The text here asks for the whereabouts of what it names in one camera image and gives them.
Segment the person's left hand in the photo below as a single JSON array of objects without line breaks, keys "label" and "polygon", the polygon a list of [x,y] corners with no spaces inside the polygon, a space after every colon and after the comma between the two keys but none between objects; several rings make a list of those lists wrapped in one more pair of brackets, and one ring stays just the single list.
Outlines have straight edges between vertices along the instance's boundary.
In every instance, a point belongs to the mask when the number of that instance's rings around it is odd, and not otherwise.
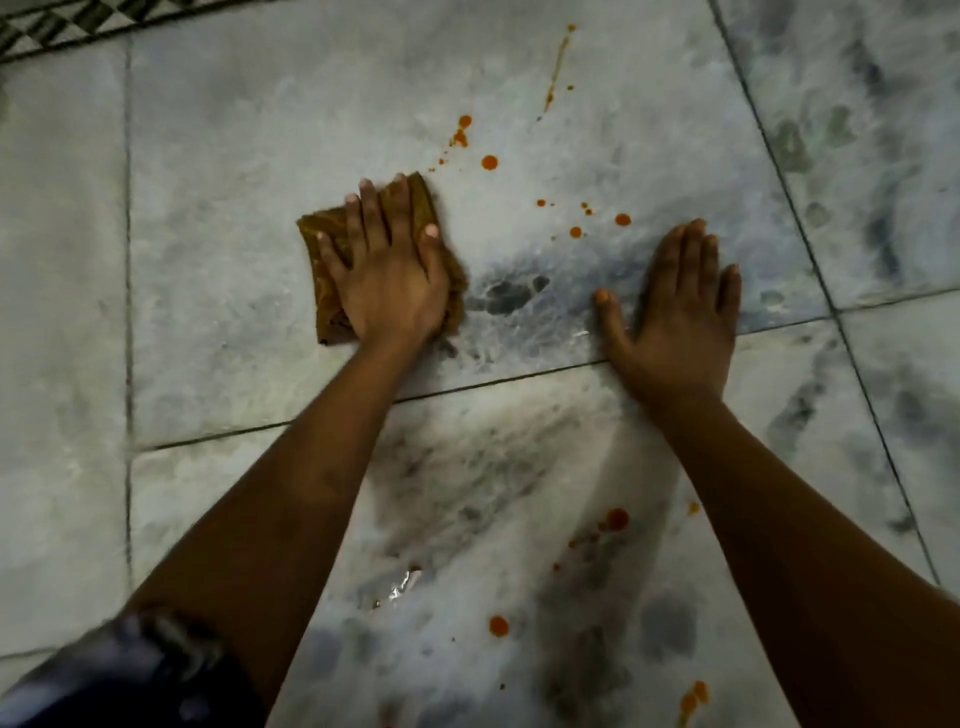
[{"label": "person's left hand", "polygon": [[352,251],[353,283],[337,289],[342,309],[362,347],[397,345],[416,357],[440,332],[446,300],[429,295],[417,254],[407,176],[397,174],[377,189],[390,244],[368,248],[364,237],[359,189],[344,198]]}]

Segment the person's right hand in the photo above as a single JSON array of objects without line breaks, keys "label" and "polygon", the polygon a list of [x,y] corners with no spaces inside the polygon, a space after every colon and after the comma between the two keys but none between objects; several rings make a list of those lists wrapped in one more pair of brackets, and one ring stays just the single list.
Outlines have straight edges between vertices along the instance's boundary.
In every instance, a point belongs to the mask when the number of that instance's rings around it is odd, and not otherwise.
[{"label": "person's right hand", "polygon": [[702,296],[679,295],[684,226],[658,244],[631,324],[630,360],[609,360],[619,382],[656,422],[688,403],[720,402],[734,355],[737,330],[726,330],[716,312],[721,274],[719,242],[705,229]]}]

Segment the orange sauce splatter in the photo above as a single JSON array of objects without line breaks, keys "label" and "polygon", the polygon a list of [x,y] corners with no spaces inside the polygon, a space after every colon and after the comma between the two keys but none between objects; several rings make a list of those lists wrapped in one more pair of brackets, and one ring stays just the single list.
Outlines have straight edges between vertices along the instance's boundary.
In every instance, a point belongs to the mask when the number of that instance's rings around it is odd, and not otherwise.
[{"label": "orange sauce splatter", "polygon": [[703,595],[673,565],[671,502],[615,505],[577,523],[574,547],[522,550],[497,580],[508,656],[470,728],[681,728],[701,642]]},{"label": "orange sauce splatter", "polygon": [[626,63],[593,20],[524,34],[528,63],[502,80],[484,66],[434,177],[459,242],[540,246],[631,224],[621,166],[633,87],[615,79]]}]

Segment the person's left forearm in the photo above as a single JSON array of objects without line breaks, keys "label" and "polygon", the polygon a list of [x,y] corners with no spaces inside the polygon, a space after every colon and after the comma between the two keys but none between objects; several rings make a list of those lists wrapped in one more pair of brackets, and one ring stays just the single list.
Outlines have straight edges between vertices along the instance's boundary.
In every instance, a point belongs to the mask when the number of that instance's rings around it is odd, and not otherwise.
[{"label": "person's left forearm", "polygon": [[330,577],[386,416],[429,339],[378,333],[157,564],[128,612],[211,627],[263,707],[280,694]]}]

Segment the brown cleaning cloth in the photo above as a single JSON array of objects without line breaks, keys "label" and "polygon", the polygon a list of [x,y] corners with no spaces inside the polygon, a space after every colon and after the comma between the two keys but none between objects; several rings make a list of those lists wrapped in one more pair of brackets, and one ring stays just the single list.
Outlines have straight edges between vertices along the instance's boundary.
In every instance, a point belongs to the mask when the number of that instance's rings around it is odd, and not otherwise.
[{"label": "brown cleaning cloth", "polygon": [[[414,238],[428,225],[439,228],[440,220],[433,196],[420,172],[406,176],[411,198]],[[353,264],[347,215],[343,206],[316,211],[301,216],[296,221],[304,241],[313,276],[316,302],[316,332],[318,344],[334,346],[354,342],[356,335],[351,322],[342,308],[341,297],[328,267],[321,258],[318,236],[330,238],[335,251],[347,268]],[[440,332],[444,336],[457,334],[465,318],[464,295],[469,280],[461,263],[448,247],[442,249],[442,261],[449,276],[449,297]]]}]

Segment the person's right forearm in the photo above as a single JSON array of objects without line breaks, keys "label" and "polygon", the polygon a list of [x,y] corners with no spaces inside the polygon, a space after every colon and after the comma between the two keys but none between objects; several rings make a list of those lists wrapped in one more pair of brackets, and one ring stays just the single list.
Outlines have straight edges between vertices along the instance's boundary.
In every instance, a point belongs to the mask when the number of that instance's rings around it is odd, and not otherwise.
[{"label": "person's right forearm", "polygon": [[705,390],[644,398],[801,728],[960,728],[960,604]]}]

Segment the dark patterned sleeve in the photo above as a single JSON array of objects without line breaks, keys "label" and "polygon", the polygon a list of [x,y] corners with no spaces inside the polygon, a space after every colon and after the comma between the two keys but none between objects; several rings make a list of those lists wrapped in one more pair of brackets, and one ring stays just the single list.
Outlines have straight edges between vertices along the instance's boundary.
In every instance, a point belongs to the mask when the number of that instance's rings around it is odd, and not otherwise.
[{"label": "dark patterned sleeve", "polygon": [[227,643],[183,615],[121,614],[0,694],[0,728],[265,728]]}]

